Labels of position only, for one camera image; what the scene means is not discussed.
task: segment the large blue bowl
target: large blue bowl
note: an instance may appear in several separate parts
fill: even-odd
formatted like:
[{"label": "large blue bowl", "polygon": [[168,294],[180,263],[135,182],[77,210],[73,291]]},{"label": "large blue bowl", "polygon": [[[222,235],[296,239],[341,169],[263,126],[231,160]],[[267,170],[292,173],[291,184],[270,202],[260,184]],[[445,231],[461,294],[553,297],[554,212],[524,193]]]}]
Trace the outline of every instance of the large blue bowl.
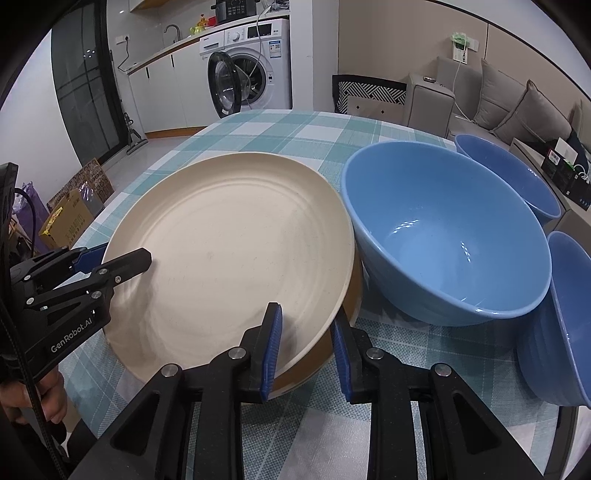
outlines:
[{"label": "large blue bowl", "polygon": [[517,342],[525,381],[542,400],[591,408],[591,259],[566,233],[548,235],[552,283]]},{"label": "large blue bowl", "polygon": [[560,218],[558,199],[544,179],[519,158],[474,135],[456,135],[459,153],[476,160],[511,185],[527,202],[542,226]]},{"label": "large blue bowl", "polygon": [[419,142],[354,153],[341,193],[384,296],[435,325],[524,315],[550,285],[550,250],[527,204],[472,159]]}]

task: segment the plaid tablecloth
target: plaid tablecloth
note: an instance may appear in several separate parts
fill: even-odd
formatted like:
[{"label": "plaid tablecloth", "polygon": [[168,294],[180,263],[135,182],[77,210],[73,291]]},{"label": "plaid tablecloth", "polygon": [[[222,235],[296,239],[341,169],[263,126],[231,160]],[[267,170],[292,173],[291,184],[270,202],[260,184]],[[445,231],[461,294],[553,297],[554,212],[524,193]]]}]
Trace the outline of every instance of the plaid tablecloth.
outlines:
[{"label": "plaid tablecloth", "polygon": [[[433,135],[334,113],[267,110],[229,116],[194,135],[141,174],[100,214],[76,246],[93,247],[109,241],[124,214],[150,187],[190,163],[229,152],[278,153],[317,170],[339,190],[340,173],[351,154],[371,143],[392,139],[455,150],[451,142]],[[405,363],[420,367],[436,362],[450,364],[543,471],[558,407],[539,400],[526,386],[508,322],[446,328],[403,319],[369,285],[357,326],[369,333],[375,346]],[[68,395],[97,435],[142,386],[117,360],[102,332],[66,358],[60,370]],[[295,391],[264,405],[242,408],[247,479],[366,477],[370,408],[345,401],[334,361]],[[420,439],[418,408],[414,412]],[[420,474],[425,478],[422,449],[418,442]]]}]

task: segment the cabinet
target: cabinet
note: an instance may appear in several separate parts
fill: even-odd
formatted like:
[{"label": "cabinet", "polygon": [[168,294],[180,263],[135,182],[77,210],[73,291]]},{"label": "cabinet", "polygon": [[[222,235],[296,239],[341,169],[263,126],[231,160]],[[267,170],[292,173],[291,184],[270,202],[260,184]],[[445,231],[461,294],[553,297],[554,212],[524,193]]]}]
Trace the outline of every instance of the cabinet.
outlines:
[{"label": "cabinet", "polygon": [[139,120],[144,127],[145,132],[153,132],[154,128],[152,114],[152,96],[150,95],[150,85],[148,83],[148,67],[144,67],[129,76],[131,91],[134,94],[135,106],[138,109]]},{"label": "cabinet", "polygon": [[129,76],[144,131],[207,127],[219,120],[199,44],[187,45]]},{"label": "cabinet", "polygon": [[199,54],[199,43],[174,53],[174,71],[187,127],[205,127],[220,120],[209,93],[208,60],[209,57]]},{"label": "cabinet", "polygon": [[175,55],[166,55],[129,76],[135,106],[146,132],[187,126],[178,92]]},{"label": "cabinet", "polygon": [[166,55],[146,67],[149,72],[148,85],[152,103],[152,131],[187,126],[178,92],[175,56],[176,54]]}]

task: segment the floor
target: floor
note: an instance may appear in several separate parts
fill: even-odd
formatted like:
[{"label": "floor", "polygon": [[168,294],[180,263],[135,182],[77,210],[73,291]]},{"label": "floor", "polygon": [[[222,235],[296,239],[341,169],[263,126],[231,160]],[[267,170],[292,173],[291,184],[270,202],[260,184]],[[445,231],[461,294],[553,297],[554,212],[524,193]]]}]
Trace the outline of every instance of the floor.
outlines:
[{"label": "floor", "polygon": [[103,168],[115,189],[115,193],[106,201],[106,205],[124,191],[148,167],[171,150],[174,150],[188,138],[156,138],[148,141],[146,145],[143,145],[131,155],[125,155],[125,150],[123,150],[121,155],[116,155],[114,158],[108,160],[103,165]]}]

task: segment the human hand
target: human hand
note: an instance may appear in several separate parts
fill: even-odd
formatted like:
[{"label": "human hand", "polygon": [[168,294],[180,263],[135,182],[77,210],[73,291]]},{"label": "human hand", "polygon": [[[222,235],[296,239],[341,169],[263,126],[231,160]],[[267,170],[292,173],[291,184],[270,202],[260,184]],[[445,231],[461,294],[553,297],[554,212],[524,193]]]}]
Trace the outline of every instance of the human hand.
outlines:
[{"label": "human hand", "polygon": [[[37,392],[41,398],[41,408],[46,420],[60,423],[66,416],[68,403],[64,377],[57,367],[41,379],[37,384]],[[17,380],[7,380],[0,384],[0,404],[8,420],[20,424],[27,423],[20,409],[32,407],[32,405],[24,384]]]}]

